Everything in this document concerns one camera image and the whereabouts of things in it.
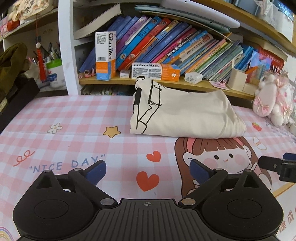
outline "pink book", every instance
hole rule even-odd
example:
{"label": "pink book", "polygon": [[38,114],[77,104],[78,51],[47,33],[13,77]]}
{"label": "pink book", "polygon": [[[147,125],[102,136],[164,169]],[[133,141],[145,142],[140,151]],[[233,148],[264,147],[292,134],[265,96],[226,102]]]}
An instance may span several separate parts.
{"label": "pink book", "polygon": [[127,33],[121,38],[121,40],[116,44],[116,55],[120,52],[120,50],[125,45],[126,41],[132,36],[146,21],[148,18],[146,16],[142,16],[135,22],[135,24],[127,31]]}
{"label": "pink book", "polygon": [[162,51],[159,55],[157,55],[152,63],[157,63],[161,58],[163,58],[166,54],[168,54],[171,50],[177,47],[180,43],[182,43],[185,39],[194,34],[197,30],[195,28],[191,28],[186,33],[184,33],[180,38],[178,38],[174,43],[172,43],[169,47],[167,47],[164,51]]}

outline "metal screw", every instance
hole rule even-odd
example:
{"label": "metal screw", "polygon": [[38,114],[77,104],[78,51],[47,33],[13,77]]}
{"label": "metal screw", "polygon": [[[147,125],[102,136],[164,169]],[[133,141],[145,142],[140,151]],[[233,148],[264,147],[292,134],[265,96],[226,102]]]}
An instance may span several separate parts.
{"label": "metal screw", "polygon": [[101,200],[101,204],[104,206],[109,206],[109,205],[112,205],[113,203],[115,203],[115,201],[111,198],[104,198]]}
{"label": "metal screw", "polygon": [[195,200],[192,198],[184,198],[181,200],[181,203],[183,203],[186,206],[191,206],[195,204]]}

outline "pink hair clip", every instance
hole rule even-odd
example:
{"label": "pink hair clip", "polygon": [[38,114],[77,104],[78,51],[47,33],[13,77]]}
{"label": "pink hair clip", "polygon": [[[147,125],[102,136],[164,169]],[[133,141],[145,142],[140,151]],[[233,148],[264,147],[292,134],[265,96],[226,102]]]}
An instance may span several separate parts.
{"label": "pink hair clip", "polygon": [[94,69],[91,70],[91,76],[95,76],[96,73],[94,72]]}
{"label": "pink hair clip", "polygon": [[222,80],[221,78],[217,78],[217,84],[221,86],[226,86],[227,80]]}
{"label": "pink hair clip", "polygon": [[85,78],[91,77],[91,75],[89,74],[89,70],[88,69],[84,71],[84,77]]}

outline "olive green cloth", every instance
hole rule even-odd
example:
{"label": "olive green cloth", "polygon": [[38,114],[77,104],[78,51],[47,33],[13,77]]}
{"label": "olive green cloth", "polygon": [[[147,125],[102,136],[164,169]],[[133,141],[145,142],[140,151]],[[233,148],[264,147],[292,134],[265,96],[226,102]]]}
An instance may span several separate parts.
{"label": "olive green cloth", "polygon": [[0,103],[9,93],[18,74],[23,69],[27,47],[17,43],[0,55]]}

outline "green lid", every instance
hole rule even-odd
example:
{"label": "green lid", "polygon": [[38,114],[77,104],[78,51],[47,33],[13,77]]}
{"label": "green lid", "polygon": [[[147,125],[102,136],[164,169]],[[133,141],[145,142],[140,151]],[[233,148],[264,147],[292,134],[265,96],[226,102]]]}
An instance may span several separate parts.
{"label": "green lid", "polygon": [[52,69],[52,68],[55,68],[55,67],[58,67],[58,66],[61,66],[61,65],[62,65],[62,59],[58,58],[58,59],[55,59],[55,60],[50,61],[49,63],[47,63],[46,68]]}

